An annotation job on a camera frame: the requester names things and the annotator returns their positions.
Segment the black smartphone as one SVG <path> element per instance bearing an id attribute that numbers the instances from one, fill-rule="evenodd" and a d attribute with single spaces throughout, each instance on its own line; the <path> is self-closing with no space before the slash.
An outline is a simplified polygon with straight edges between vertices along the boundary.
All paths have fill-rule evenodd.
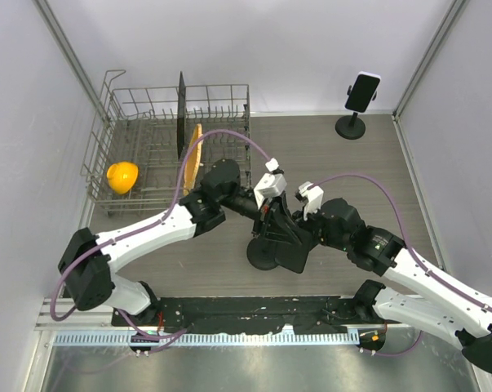
<path id="1" fill-rule="evenodd" d="M 314 242 L 308 232 L 299 233 L 298 239 L 299 243 L 276 243 L 274 261 L 278 266 L 302 274 Z"/>

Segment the lavender smartphone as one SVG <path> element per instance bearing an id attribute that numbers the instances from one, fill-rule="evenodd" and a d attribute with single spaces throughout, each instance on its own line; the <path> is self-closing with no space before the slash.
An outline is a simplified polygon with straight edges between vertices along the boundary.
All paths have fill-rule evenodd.
<path id="1" fill-rule="evenodd" d="M 375 100 L 381 82 L 378 74 L 361 71 L 355 82 L 348 88 L 348 98 L 344 104 L 346 110 L 365 113 L 370 102 Z"/>

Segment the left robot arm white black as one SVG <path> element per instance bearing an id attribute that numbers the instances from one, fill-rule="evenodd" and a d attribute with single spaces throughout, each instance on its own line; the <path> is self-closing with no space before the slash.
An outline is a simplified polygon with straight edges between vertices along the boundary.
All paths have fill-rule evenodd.
<path id="1" fill-rule="evenodd" d="M 74 309 L 108 305 L 126 312 L 139 325 L 152 324 L 158 306 L 151 288 L 118 276 L 118 271 L 159 248 L 213 230 L 225 221 L 225 209 L 258 221 L 267 215 L 268 203 L 283 196 L 285 188 L 280 169 L 264 174 L 256 187 L 246 188 L 237 162 L 221 159 L 196 188 L 163 213 L 101 234 L 88 228 L 78 230 L 58 265 Z"/>

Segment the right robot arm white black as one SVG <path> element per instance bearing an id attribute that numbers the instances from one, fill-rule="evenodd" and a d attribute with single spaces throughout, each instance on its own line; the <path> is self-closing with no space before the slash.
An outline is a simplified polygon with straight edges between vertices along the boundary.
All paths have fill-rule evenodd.
<path id="1" fill-rule="evenodd" d="M 492 296 L 447 274 L 388 230 L 366 225 L 342 198 L 300 201 L 303 210 L 294 217 L 322 246 L 345 252 L 356 267 L 422 297 L 404 300 L 391 288 L 367 281 L 352 303 L 357 319 L 369 323 L 380 317 L 409 324 L 450 343 L 470 363 L 492 374 Z"/>

